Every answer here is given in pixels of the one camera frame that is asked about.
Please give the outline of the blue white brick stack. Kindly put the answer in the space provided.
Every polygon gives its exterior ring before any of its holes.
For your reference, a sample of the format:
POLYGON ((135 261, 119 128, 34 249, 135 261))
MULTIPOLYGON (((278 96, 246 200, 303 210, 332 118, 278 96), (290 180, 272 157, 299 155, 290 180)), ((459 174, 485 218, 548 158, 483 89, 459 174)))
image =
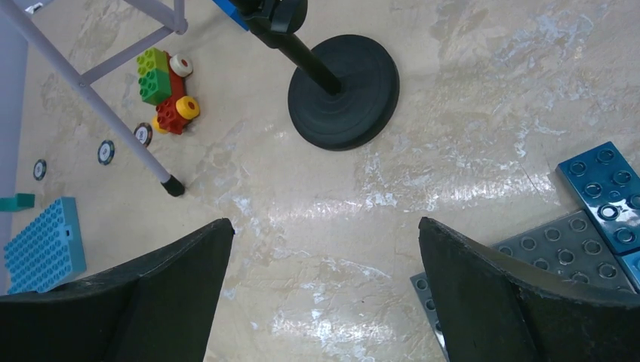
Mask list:
POLYGON ((230 0, 213 0, 213 3, 228 17, 234 20, 243 30, 248 31, 249 27, 244 22, 241 13, 230 0))

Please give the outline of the dark blue poker chip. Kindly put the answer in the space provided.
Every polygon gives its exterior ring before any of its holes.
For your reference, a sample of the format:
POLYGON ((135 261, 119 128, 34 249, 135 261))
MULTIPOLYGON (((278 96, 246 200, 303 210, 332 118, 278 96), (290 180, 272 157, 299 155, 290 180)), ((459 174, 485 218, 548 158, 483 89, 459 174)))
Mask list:
POLYGON ((44 159, 38 159, 34 164, 32 175, 36 181, 44 179, 47 173, 47 162, 44 159))

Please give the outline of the dark blue brick plate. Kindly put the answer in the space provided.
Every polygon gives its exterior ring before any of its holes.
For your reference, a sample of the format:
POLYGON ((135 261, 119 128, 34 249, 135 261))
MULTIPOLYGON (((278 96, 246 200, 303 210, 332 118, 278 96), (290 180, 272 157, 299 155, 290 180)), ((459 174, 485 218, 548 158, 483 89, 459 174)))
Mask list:
POLYGON ((556 171, 613 253, 639 249, 639 176, 612 142, 559 163, 556 171))

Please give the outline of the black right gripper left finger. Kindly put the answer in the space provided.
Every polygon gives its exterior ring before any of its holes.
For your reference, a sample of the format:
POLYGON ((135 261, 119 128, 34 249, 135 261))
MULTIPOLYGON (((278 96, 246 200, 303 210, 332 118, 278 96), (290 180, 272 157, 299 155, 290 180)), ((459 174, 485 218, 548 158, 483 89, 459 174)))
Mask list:
POLYGON ((201 361, 234 228, 217 219, 45 292, 1 298, 3 361, 201 361))

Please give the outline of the grey brick baseplate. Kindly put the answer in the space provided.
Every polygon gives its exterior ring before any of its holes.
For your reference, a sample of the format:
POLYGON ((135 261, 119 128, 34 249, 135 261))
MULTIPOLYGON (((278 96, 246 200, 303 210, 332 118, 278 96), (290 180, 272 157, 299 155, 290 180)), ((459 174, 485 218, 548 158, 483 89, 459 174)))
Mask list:
MULTIPOLYGON (((572 281, 635 293, 620 263, 583 211, 538 226, 490 247, 518 261, 572 281)), ((426 312, 445 359, 448 356, 425 269, 411 283, 426 312)))

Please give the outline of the black microphone desk stand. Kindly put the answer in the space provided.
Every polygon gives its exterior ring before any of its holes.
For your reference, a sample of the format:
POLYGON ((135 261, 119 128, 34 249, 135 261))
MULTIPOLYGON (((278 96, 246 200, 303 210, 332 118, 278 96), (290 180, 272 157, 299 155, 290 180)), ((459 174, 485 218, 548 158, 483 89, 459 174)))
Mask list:
POLYGON ((234 1, 250 32, 283 53, 296 70, 288 88, 288 111, 307 142, 329 151, 363 146, 377 136, 397 106, 397 66, 377 41, 339 35, 308 49, 296 36, 306 1, 234 1))

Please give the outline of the colourful toy brick car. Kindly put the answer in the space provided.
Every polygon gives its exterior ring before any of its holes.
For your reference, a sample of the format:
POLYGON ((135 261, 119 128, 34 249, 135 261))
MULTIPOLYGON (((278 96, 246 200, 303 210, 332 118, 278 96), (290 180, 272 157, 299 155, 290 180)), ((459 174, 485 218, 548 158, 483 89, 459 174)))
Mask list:
POLYGON ((152 126, 161 133, 181 135, 201 113, 186 89, 186 79, 193 73, 191 59, 151 47, 137 56, 136 63, 140 98, 155 107, 152 126))

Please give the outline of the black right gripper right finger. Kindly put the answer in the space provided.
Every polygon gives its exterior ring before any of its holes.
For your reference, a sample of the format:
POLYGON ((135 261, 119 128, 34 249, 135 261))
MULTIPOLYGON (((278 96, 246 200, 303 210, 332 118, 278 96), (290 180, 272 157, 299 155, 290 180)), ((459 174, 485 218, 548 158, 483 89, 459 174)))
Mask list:
POLYGON ((637 361, 639 297, 562 278, 435 219, 423 266, 452 361, 637 361))

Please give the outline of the light blue brick plate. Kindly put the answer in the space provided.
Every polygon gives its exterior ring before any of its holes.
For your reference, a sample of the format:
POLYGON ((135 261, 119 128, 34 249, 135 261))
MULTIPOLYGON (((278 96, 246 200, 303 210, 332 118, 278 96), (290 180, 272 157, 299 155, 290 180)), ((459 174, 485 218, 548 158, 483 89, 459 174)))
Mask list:
POLYGON ((639 254, 640 252, 637 250, 617 257, 621 268, 624 270, 629 282, 633 285, 637 293, 639 293, 639 254))

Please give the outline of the teal curved block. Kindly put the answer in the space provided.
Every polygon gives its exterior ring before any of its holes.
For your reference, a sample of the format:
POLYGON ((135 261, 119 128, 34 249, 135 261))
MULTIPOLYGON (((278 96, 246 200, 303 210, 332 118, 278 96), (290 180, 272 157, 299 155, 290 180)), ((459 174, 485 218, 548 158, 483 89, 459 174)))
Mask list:
POLYGON ((12 197, 0 199, 0 211, 7 213, 19 212, 33 208, 35 205, 35 195, 28 193, 17 193, 12 197))

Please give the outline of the light blue brick baseplate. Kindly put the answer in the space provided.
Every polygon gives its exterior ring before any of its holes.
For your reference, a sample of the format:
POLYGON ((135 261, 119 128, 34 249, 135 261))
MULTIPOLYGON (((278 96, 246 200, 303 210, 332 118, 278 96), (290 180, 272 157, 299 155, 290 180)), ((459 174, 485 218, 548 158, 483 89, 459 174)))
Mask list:
POLYGON ((74 280, 87 266, 76 201, 53 201, 4 246, 8 294, 45 293, 74 280))

